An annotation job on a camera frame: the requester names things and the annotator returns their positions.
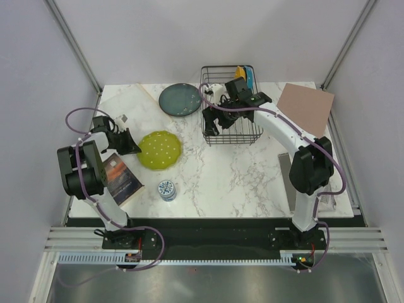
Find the blue polka dot plate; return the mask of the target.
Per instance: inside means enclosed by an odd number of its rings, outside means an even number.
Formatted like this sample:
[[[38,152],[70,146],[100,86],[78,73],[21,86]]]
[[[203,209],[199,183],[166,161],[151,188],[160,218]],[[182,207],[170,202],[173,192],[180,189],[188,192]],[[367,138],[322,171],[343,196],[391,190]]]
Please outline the blue polka dot plate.
[[[244,66],[246,70],[246,83],[247,87],[251,90],[254,88],[254,75],[251,67],[249,66]]]

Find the orange polka dot plate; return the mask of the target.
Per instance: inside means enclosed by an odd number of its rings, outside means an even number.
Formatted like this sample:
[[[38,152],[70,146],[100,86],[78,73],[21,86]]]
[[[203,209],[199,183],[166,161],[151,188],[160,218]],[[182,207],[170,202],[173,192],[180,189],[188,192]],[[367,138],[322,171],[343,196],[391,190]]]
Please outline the orange polka dot plate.
[[[244,66],[237,66],[235,70],[234,78],[243,78],[247,80],[246,69]]]

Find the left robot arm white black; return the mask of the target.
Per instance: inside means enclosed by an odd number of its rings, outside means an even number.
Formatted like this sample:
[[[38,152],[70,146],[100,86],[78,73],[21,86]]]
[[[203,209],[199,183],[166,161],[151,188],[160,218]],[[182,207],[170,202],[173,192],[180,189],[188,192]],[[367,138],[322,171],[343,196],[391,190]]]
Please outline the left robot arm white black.
[[[92,119],[93,129],[73,146],[57,150],[62,185],[69,196],[85,201],[102,219],[105,229],[117,233],[117,242],[125,248],[138,243],[138,232],[130,226],[128,214],[114,201],[107,189],[107,173],[101,154],[114,150],[119,155],[135,155],[141,148],[129,129],[120,130],[108,116]]]

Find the green polka dot plate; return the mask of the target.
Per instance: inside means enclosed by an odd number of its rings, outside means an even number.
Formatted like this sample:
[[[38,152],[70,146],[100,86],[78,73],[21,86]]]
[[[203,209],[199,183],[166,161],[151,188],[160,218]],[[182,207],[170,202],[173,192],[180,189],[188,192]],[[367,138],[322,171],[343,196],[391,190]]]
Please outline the green polka dot plate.
[[[173,133],[154,131],[146,135],[138,144],[137,154],[140,164],[150,170],[165,170],[173,166],[181,156],[182,143]]]

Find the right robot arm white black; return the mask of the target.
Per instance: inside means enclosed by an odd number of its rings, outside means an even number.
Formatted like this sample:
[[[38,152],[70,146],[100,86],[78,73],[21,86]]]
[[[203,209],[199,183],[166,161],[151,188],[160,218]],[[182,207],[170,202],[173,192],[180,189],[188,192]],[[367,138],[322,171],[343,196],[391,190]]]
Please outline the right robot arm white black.
[[[253,92],[242,77],[224,85],[201,83],[198,90],[206,104],[202,111],[205,136],[219,136],[220,130],[232,127],[238,119],[247,119],[269,131],[292,157],[288,178],[297,193],[292,217],[296,229],[288,238],[294,247],[306,247],[312,241],[310,230],[318,221],[320,190],[334,174],[331,141],[299,128],[267,94]]]

